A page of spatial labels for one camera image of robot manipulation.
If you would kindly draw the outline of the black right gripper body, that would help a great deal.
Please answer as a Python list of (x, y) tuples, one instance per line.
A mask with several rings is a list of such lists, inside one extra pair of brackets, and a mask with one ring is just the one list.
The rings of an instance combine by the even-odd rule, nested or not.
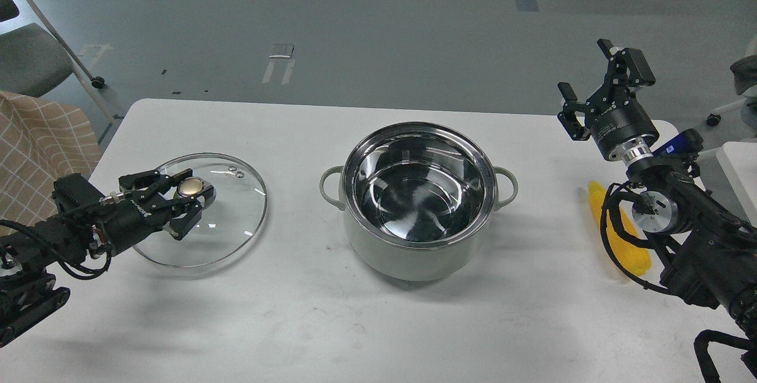
[(649, 145), (659, 139), (652, 120), (629, 90), (615, 90), (612, 99), (592, 106), (585, 125), (606, 161), (619, 161), (617, 146), (632, 139), (640, 138)]

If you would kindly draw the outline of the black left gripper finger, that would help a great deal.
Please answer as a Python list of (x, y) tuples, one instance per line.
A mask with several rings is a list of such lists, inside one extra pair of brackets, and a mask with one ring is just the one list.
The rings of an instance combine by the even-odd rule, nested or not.
[(216, 199), (214, 186), (178, 186), (170, 201), (170, 219), (163, 226), (171, 238), (181, 241), (200, 221), (203, 210)]
[(122, 176), (118, 179), (118, 184), (125, 199), (135, 200), (136, 203), (150, 203), (154, 198), (164, 200), (163, 194), (167, 193), (171, 187), (179, 187), (192, 176), (191, 168), (173, 175), (160, 173), (155, 168), (155, 170)]

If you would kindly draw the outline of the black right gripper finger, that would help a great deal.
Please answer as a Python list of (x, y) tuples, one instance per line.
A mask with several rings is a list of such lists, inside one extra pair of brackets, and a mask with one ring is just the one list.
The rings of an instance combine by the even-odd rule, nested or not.
[(590, 138), (590, 130), (578, 121), (576, 113), (587, 113), (590, 109), (586, 103), (581, 103), (568, 82), (557, 84), (564, 103), (557, 117), (573, 141), (586, 141)]
[(606, 75), (597, 91), (604, 103), (621, 98), (636, 100), (638, 90), (655, 84), (654, 73), (641, 50), (617, 47), (603, 38), (597, 40), (597, 45), (608, 60)]

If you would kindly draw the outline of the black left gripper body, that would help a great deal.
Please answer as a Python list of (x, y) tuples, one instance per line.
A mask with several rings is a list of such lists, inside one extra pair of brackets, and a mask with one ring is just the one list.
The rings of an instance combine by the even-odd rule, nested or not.
[(103, 234), (116, 256), (132, 248), (152, 234), (160, 232), (172, 213), (166, 199), (152, 198), (141, 203), (137, 199), (98, 205)]

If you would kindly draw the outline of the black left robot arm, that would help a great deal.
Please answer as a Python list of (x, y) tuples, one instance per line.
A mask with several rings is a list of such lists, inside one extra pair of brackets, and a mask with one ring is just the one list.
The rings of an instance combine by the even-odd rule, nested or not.
[(112, 259), (154, 233), (181, 240), (216, 198), (215, 187), (187, 168), (169, 175), (148, 170), (122, 176), (119, 191), (106, 195), (81, 174), (57, 179), (57, 213), (33, 226), (3, 220), (2, 346), (13, 342), (67, 303), (70, 289), (57, 288), (47, 268), (91, 280)]

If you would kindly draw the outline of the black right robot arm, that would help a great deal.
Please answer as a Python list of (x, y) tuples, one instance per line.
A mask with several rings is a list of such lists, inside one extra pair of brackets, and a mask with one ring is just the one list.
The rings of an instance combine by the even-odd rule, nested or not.
[[(600, 87), (585, 102), (568, 82), (558, 119), (574, 141), (593, 139), (606, 161), (621, 161), (627, 181), (608, 187), (600, 209), (600, 235), (611, 261), (646, 290), (678, 297), (689, 305), (724, 307), (744, 337), (704, 330), (693, 342), (706, 382), (721, 380), (708, 352), (721, 343), (743, 351), (755, 374), (755, 228), (698, 187), (703, 139), (689, 129), (654, 149), (659, 132), (636, 100), (636, 91), (655, 83), (641, 50), (599, 39), (607, 60)], [(617, 259), (607, 227), (630, 245), (654, 251), (663, 265), (659, 284), (633, 275)]]

